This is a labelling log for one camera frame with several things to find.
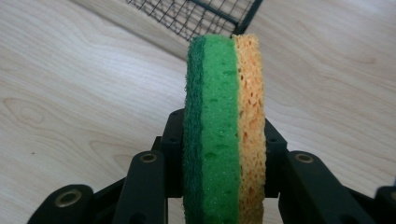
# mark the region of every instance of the yellow sponge layer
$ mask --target yellow sponge layer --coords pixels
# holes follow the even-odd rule
[[[262,223],[266,160],[262,57],[255,35],[236,35],[233,38],[239,79],[239,223]]]

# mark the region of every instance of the wire rack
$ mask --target wire rack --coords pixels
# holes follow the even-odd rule
[[[262,0],[127,0],[129,5],[190,41],[196,35],[240,35]]]

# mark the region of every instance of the wooden table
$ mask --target wooden table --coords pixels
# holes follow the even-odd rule
[[[263,2],[267,118],[373,196],[396,174],[393,1]],[[184,105],[186,63],[68,1],[0,0],[0,223],[23,223],[53,191],[126,175]],[[181,200],[170,223],[182,223]],[[265,200],[265,222],[281,222]]]

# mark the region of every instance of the wood grain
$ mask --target wood grain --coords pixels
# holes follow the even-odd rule
[[[72,0],[117,25],[170,52],[187,58],[188,42],[174,34],[150,16],[127,4],[125,0]]]
[[[396,173],[393,1],[264,1],[267,118],[373,196]],[[0,223],[24,223],[56,189],[95,191],[183,107],[186,63],[69,1],[0,0]],[[276,200],[265,222],[280,223]],[[170,223],[183,223],[180,200]]]

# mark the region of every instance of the sponge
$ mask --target sponge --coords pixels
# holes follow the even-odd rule
[[[253,35],[191,41],[183,140],[187,223],[262,222],[261,69]]]

